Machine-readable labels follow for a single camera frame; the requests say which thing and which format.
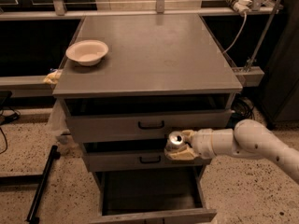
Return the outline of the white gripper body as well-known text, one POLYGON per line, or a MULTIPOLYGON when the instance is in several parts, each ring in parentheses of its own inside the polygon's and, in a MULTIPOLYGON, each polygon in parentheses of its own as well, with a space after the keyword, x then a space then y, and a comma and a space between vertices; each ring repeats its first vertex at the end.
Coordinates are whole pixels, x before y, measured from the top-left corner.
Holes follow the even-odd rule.
POLYGON ((192 149, 202 159, 213 159, 215 153, 212 147, 212 129, 201 129, 192 136, 192 149))

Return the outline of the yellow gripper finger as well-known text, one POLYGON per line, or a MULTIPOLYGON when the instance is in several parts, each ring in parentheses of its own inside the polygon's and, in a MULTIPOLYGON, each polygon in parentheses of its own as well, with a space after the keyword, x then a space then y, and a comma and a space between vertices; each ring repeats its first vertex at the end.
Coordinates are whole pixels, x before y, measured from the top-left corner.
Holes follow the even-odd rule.
POLYGON ((198 155, 189 146, 185 146, 179 149, 165 149, 164 154, 169 160, 173 161, 192 161, 198 157, 198 155))
POLYGON ((185 136, 185 141, 186 142, 191 142, 193 136, 196 134, 196 131, 194 131, 194 130, 183 130, 182 133, 185 136))

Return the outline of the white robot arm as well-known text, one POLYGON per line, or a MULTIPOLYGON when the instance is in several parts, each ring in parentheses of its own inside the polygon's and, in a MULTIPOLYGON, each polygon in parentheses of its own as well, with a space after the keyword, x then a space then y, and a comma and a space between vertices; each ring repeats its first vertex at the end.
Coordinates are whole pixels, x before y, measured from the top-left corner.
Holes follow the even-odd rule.
POLYGON ((172 161, 208 160, 220 155, 267 159, 299 183, 299 151, 283 143, 265 126, 252 119, 239 121, 233 129, 171 132, 164 154, 172 161))

